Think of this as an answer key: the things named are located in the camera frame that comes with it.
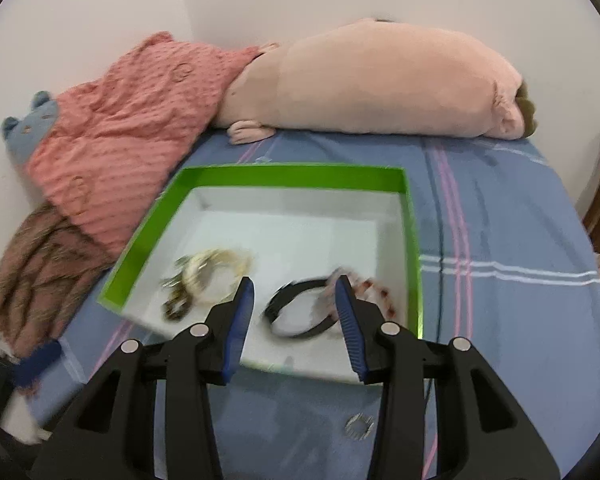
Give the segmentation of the silver metal bangle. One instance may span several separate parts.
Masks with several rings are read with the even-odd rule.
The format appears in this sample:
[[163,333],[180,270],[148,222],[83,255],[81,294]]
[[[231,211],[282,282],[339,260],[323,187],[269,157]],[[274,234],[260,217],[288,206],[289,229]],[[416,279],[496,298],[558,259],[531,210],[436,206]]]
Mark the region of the silver metal bangle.
[[233,297],[251,263],[244,250],[203,250],[186,259],[181,282],[194,306],[212,307]]

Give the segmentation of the black wristwatch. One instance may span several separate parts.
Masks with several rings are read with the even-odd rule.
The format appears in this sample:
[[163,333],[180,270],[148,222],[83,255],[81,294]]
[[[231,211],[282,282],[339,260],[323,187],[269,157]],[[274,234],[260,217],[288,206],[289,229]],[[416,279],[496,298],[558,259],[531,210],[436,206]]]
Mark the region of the black wristwatch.
[[320,300],[327,278],[309,278],[282,286],[266,305],[262,318],[270,333],[278,339],[309,340],[321,336],[336,325],[336,318],[326,313],[318,316],[312,299]]

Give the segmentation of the blue striped bed sheet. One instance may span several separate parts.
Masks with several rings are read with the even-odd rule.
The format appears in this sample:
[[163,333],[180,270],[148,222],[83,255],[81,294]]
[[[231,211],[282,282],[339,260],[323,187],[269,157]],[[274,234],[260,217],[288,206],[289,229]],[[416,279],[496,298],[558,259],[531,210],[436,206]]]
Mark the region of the blue striped bed sheet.
[[[204,136],[189,166],[341,162],[402,168],[419,234],[424,334],[471,340],[568,474],[600,433],[600,276],[557,174],[528,142],[284,131],[251,148]],[[230,479],[362,479],[375,416],[359,384],[240,370],[210,392]]]

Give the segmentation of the brown fringed scarf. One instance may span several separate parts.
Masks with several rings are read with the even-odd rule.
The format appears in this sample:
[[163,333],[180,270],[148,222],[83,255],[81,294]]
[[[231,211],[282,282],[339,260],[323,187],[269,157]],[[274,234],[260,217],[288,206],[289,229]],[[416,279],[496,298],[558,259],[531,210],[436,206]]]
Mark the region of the brown fringed scarf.
[[58,339],[114,258],[51,203],[23,220],[0,260],[0,341],[31,394]]

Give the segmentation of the green cardboard box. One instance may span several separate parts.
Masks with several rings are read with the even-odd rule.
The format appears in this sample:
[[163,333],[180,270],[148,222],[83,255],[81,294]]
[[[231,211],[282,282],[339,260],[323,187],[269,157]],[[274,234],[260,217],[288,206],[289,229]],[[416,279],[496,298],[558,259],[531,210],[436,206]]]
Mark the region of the green cardboard box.
[[204,320],[193,305],[181,322],[163,314],[166,280],[181,258],[207,249],[249,252],[254,307],[245,366],[354,382],[340,329],[305,341],[278,339],[262,313],[276,290],[351,268],[388,289],[396,319],[422,331],[422,280],[413,204],[399,168],[227,165],[180,170],[135,231],[99,296],[124,318],[173,337]]

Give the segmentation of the pink dotted blanket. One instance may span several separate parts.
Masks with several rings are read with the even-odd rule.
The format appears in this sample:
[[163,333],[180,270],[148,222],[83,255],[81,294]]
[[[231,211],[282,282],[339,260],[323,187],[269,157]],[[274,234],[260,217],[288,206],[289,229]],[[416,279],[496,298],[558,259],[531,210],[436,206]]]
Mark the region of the pink dotted blanket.
[[24,168],[59,211],[119,257],[224,93],[260,53],[157,32],[55,103]]

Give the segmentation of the blue plush toy head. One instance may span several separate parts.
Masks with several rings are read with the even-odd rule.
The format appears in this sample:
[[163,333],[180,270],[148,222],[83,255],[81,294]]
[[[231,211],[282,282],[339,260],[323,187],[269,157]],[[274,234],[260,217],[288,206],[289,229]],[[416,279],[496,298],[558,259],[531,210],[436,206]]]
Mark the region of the blue plush toy head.
[[59,108],[50,92],[36,92],[32,98],[29,114],[22,119],[6,117],[1,134],[9,156],[23,166],[32,156],[44,136],[50,132],[58,118]]

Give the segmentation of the long pink plush pillow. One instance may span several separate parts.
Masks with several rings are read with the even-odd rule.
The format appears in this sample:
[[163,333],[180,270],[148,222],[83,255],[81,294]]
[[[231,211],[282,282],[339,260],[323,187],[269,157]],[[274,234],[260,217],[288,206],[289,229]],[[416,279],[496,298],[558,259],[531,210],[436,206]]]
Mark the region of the long pink plush pillow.
[[234,144],[279,129],[518,140],[534,114],[524,78],[478,39],[364,18],[266,49],[213,123]]

